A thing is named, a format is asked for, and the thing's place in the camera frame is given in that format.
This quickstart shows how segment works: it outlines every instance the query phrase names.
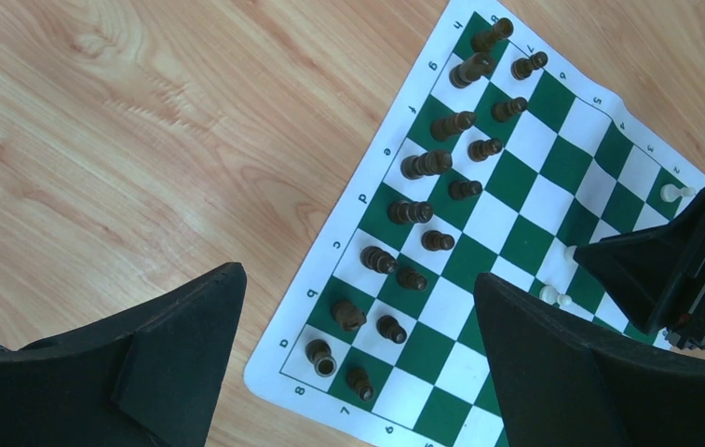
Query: wooden table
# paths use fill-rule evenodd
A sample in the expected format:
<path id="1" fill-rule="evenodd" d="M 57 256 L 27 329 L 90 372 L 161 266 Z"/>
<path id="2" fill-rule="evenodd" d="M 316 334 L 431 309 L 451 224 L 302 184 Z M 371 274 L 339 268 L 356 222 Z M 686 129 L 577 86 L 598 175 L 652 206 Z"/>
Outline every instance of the wooden table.
<path id="1" fill-rule="evenodd" d="M 705 171 L 705 1 L 504 3 Z M 353 445 L 242 371 L 444 4 L 0 0 L 0 343 L 241 261 L 208 445 Z"/>

